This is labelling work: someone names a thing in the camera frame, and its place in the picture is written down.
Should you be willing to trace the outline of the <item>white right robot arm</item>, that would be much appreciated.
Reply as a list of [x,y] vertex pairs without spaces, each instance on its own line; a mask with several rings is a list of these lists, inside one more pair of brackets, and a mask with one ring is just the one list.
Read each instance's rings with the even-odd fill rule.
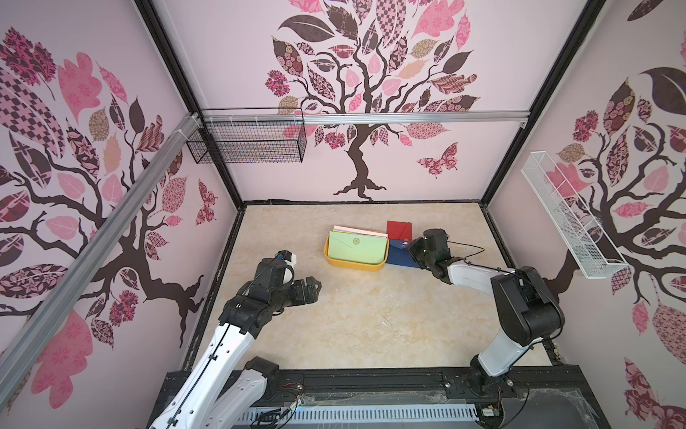
[[408,253],[419,268],[441,282],[485,292],[495,302],[500,330],[473,357],[466,376],[466,385],[476,396],[495,391],[529,350],[564,328],[566,319],[557,298],[531,266],[489,267],[454,257],[442,229],[425,231],[411,242]]

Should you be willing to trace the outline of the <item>red envelope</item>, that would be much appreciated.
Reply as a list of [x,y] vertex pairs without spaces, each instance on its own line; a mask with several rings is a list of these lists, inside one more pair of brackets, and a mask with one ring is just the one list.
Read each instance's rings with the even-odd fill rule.
[[387,235],[390,241],[412,241],[413,224],[409,222],[387,221]]

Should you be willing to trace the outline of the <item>navy blue envelope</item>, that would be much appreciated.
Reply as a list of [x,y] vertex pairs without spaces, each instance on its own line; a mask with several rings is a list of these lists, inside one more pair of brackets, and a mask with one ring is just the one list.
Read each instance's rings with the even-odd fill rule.
[[421,266],[414,257],[420,249],[416,241],[390,240],[386,264],[420,269]]

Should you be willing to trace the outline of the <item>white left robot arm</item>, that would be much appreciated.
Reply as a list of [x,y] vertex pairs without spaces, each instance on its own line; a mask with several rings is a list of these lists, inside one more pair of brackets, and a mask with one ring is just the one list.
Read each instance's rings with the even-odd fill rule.
[[254,278],[228,300],[200,361],[151,428],[231,428],[267,391],[278,366],[254,359],[225,390],[230,375],[263,328],[287,307],[314,304],[322,284],[298,279],[297,257],[282,250],[263,259]]

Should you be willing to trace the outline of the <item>pink envelope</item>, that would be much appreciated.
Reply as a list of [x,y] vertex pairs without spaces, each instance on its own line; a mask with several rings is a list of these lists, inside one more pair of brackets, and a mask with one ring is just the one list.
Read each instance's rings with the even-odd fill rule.
[[341,226],[341,225],[334,225],[334,227],[332,227],[332,231],[333,232],[353,233],[353,234],[358,234],[358,235],[374,236],[374,237],[381,237],[384,239],[388,239],[388,234],[384,233],[384,232],[375,232],[375,231],[371,231],[371,230],[358,229],[358,228],[346,227],[346,226]]

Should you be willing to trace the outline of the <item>mint green envelope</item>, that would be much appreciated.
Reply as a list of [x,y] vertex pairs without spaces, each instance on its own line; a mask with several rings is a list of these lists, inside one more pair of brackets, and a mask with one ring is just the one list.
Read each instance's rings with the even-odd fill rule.
[[386,257],[388,239],[344,232],[330,232],[328,257],[367,265],[378,265]]

